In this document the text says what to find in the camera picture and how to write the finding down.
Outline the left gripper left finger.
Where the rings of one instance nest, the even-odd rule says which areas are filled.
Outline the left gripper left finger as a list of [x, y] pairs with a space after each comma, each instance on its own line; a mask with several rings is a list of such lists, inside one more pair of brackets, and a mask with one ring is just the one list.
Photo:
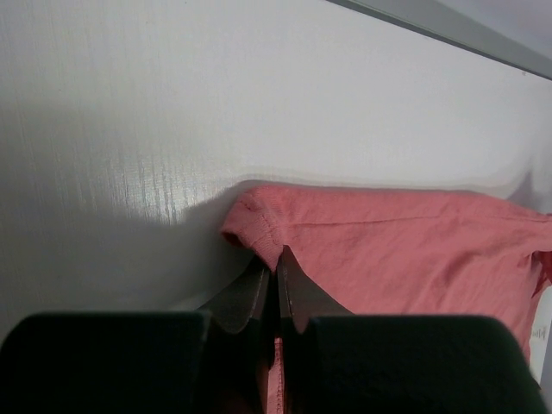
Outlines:
[[26, 317], [1, 347], [1, 410], [263, 413], [269, 285], [255, 259], [197, 310]]

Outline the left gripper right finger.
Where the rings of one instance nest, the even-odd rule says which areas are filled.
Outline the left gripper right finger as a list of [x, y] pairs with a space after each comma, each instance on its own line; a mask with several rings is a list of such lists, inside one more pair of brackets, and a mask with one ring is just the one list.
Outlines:
[[285, 248], [276, 277], [287, 413], [540, 413], [517, 341], [478, 316], [355, 315]]

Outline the red t shirt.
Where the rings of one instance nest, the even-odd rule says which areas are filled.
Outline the red t shirt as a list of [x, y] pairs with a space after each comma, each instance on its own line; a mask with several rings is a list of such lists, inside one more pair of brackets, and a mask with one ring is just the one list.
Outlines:
[[495, 317], [523, 351], [551, 283], [551, 218], [464, 192], [269, 185], [245, 192], [223, 236], [275, 268], [284, 247], [357, 313]]

